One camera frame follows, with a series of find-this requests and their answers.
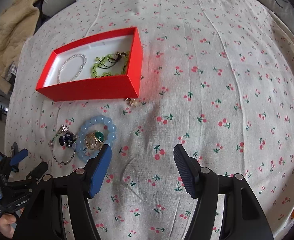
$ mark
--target green gemstone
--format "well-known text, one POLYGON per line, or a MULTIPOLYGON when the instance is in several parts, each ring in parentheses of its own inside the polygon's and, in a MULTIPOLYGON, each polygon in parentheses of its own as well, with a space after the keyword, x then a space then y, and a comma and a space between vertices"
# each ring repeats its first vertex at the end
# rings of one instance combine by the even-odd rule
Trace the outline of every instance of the green gemstone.
POLYGON ((96 131, 96 132, 94 133, 94 135, 95 135, 95 137, 96 137, 98 140, 100 140, 101 142, 103 142, 103 141, 105 140, 104 135, 103 135, 102 132, 96 131))

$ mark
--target brown blanket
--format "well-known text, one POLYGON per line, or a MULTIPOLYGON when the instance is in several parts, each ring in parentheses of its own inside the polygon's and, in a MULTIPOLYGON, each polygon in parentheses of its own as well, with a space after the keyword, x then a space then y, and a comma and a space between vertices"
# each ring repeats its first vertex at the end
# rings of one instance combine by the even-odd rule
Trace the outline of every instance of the brown blanket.
POLYGON ((0 16, 0 90, 8 93, 10 84, 4 79, 9 66, 18 66, 19 56, 26 39, 34 34, 39 9, 37 0, 14 0, 0 16))

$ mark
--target silver bolt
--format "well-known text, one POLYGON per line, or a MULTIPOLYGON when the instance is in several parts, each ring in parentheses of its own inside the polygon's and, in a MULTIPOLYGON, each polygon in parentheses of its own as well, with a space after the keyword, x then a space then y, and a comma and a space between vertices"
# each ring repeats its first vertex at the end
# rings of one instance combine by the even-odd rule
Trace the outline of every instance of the silver bolt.
POLYGON ((42 179, 44 181, 48 181, 49 179, 51 179, 51 176, 49 174, 47 174, 47 175, 43 176, 42 179))
POLYGON ((236 178, 236 179, 239 179, 239 180, 242 180, 242 179, 243 179, 243 175, 237 173, 237 174, 235 175, 235 178, 236 178))
POLYGON ((202 168, 200 169, 200 171, 201 171, 202 173, 208 174, 208 173, 209 173, 209 168, 207 168, 207 167, 202 167, 202 168))
POLYGON ((79 168, 79 169, 76 170, 76 173, 79 174, 79 175, 83 174, 84 172, 85 172, 85 170, 83 168, 79 168))

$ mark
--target jewelry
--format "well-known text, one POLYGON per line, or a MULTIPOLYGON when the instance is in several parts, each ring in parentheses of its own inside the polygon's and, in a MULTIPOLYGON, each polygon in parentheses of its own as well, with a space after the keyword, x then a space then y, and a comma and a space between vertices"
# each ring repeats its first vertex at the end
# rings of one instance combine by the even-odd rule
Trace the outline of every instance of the jewelry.
POLYGON ((62 127, 60 127, 60 129, 58 130, 58 132, 56 133, 56 135, 49 141, 48 145, 51 148, 51 154, 52 154, 54 160, 56 161, 56 163, 58 163, 59 165, 62 165, 62 164, 67 165, 67 164, 69 164, 71 162, 71 160, 75 156, 75 152, 74 152, 73 155, 71 156, 71 158, 69 159, 69 161, 67 161, 67 162, 64 162, 64 161, 59 162, 59 161, 57 161, 56 156, 53 153, 53 142, 58 137, 58 135, 60 135, 63 132, 65 132, 66 134, 69 134, 69 136, 65 136, 66 137, 66 140, 67 140, 66 141, 66 144, 68 144, 68 145, 71 144, 71 147, 72 147, 72 145, 76 142, 74 134, 69 131, 68 126, 66 126, 65 124, 62 127))
POLYGON ((72 60, 72 59, 75 58, 75 57, 82 57, 82 59, 83 59, 83 63, 82 63, 82 65, 80 66, 80 69, 79 69, 78 73, 77 73, 72 79, 70 79, 69 82, 70 82, 70 81, 74 81, 74 80, 80 75, 81 71, 82 71, 83 68, 84 68, 84 65, 85 65, 86 62, 87 62, 87 57, 86 57, 84 54, 81 54, 81 53, 79 53, 79 54, 75 54, 75 55, 72 55, 72 56, 71 56, 70 58, 68 58, 68 59, 62 64, 62 66, 59 68, 58 76, 57 76, 57 82, 58 82, 58 84, 61 84, 61 83, 62 83, 62 81, 60 80, 60 74, 61 74, 61 72, 63 71, 65 65, 67 64, 67 62, 69 62, 70 60, 72 60))
POLYGON ((128 104, 133 107, 136 107, 138 105, 138 102, 134 98, 126 98, 125 101, 129 101, 128 104))
POLYGON ((116 56, 116 58, 113 58, 113 54, 108 54, 108 55, 102 57, 101 59, 99 57, 96 57, 96 61, 98 61, 98 62, 93 65, 91 76, 95 77, 95 78, 112 76, 111 72, 103 72, 102 76, 98 76, 97 68, 109 69, 109 68, 113 67, 117 62, 119 62, 122 58, 124 58, 125 63, 122 68, 121 75, 125 75, 126 74, 126 67, 128 64, 129 51, 121 52, 121 53, 117 52, 115 54, 115 56, 116 56))
POLYGON ((105 138, 102 132, 93 131, 85 136, 86 147, 91 150, 100 150, 104 145, 105 138))
POLYGON ((91 158, 95 158, 99 150, 104 144, 113 146, 113 141, 116 140, 116 130, 117 127, 112 123, 111 118, 105 117, 104 115, 98 115, 87 120, 81 127, 80 131, 77 133, 77 143, 75 147, 75 152, 77 156, 83 161, 87 162, 91 158), (89 128, 95 124, 104 124, 107 126, 108 135, 106 136, 97 130, 94 132, 89 132, 89 128), (88 154, 87 150, 93 150, 92 153, 88 154))

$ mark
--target gold ring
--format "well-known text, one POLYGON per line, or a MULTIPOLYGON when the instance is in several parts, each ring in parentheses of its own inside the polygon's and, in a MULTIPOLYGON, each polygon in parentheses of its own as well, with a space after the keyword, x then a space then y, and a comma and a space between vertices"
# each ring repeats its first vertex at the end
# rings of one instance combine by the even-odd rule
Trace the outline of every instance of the gold ring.
POLYGON ((105 138, 102 132, 93 131, 88 133, 85 137, 86 147, 91 150, 100 150, 104 145, 105 138))

